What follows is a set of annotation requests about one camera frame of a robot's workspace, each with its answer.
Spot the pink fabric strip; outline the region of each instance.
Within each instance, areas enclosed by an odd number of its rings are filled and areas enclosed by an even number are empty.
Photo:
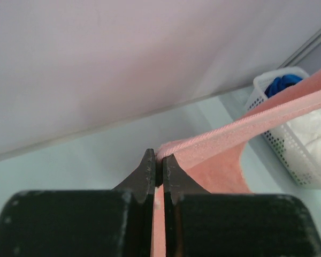
[[[321,108],[321,70],[297,85],[282,91],[248,112],[241,119],[216,130],[198,135],[176,144],[162,146],[157,160],[173,153],[186,161],[183,169],[232,148],[295,117]]]

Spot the pink cloth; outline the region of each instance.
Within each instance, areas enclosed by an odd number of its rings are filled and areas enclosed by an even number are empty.
[[[186,140],[167,143],[157,161],[174,154],[179,165],[211,193],[251,193],[240,167],[242,151],[251,138],[295,117],[321,108],[321,70],[276,94],[237,121]],[[165,256],[163,189],[154,213],[154,256]]]

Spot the light blue surface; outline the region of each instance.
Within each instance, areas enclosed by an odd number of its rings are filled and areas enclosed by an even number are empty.
[[[1,161],[0,210],[21,190],[113,188],[137,167],[147,148],[157,149],[240,117],[250,91],[237,90]],[[299,188],[262,137],[247,144],[241,163],[252,191],[299,197],[321,234],[321,191]]]

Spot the white fabric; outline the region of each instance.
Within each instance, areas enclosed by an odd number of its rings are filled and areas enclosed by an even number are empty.
[[[321,167],[321,109],[287,123]]]

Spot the white plastic basket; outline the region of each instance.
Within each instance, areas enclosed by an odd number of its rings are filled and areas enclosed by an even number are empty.
[[[276,77],[282,77],[286,74],[294,74],[301,78],[309,77],[299,67],[287,67],[263,73],[254,79],[255,88],[245,108],[249,111],[266,101],[268,97],[264,92],[267,87]],[[275,127],[263,135],[290,175],[300,186],[321,188],[321,168],[287,124]]]

